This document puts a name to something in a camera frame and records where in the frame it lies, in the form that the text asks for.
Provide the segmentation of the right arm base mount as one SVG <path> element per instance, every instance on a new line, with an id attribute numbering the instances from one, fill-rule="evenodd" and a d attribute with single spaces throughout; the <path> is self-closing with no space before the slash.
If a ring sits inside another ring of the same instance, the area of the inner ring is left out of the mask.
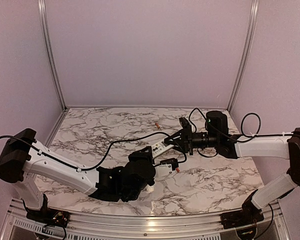
<path id="1" fill-rule="evenodd" d="M 264 215 L 261 209 L 255 207 L 251 202 L 244 202 L 240 210 L 222 213 L 221 224 L 224 229 L 242 227 L 263 221 Z"/>

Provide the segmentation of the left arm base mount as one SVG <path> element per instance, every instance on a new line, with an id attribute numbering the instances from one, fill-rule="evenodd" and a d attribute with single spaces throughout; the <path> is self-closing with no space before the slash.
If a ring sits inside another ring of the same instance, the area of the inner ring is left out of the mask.
<path id="1" fill-rule="evenodd" d="M 26 217 L 30 220 L 40 222 L 50 226 L 66 228 L 69 222 L 70 213 L 65 210 L 59 210 L 48 207 L 48 198 L 43 194 L 42 206 L 39 210 L 30 209 L 26 206 L 25 201 L 22 201 L 23 207 L 26 210 Z"/>

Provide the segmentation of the grey white remote control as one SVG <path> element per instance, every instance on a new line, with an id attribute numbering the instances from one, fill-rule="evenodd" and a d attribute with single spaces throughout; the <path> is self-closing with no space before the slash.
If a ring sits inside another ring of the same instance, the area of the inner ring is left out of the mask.
<path id="1" fill-rule="evenodd" d="M 152 158 L 155 159 L 165 152 L 172 149 L 174 146 L 172 144 L 167 144 L 164 140 L 158 141 L 157 143 L 151 146 Z"/>

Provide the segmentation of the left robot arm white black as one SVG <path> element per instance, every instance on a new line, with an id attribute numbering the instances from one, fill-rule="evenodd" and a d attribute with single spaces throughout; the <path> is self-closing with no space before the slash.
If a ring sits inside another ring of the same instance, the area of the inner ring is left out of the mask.
<path id="1" fill-rule="evenodd" d="M 0 154 L 0 179 L 14 185 L 26 208 L 43 223 L 53 219 L 53 211 L 28 174 L 47 177 L 104 202 L 135 201 L 146 186 L 155 183 L 156 169 L 148 160 L 114 168 L 86 168 L 50 151 L 35 136 L 31 128 L 15 136 L 0 136 L 0 140 L 7 140 Z"/>

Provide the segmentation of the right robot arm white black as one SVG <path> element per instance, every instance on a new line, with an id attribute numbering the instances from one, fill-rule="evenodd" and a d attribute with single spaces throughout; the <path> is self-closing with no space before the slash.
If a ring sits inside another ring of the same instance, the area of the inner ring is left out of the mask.
<path id="1" fill-rule="evenodd" d="M 241 210 L 235 214 L 242 224 L 250 223 L 270 202 L 300 187 L 300 127 L 288 133 L 248 136 L 229 134 L 228 118 L 221 111 L 208 111 L 203 118 L 205 132 L 198 132 L 189 118 L 181 117 L 182 129 L 165 138 L 164 143 L 190 155 L 194 149 L 214 148 L 218 155 L 227 159 L 269 157 L 289 160 L 287 172 L 255 190 L 244 201 Z"/>

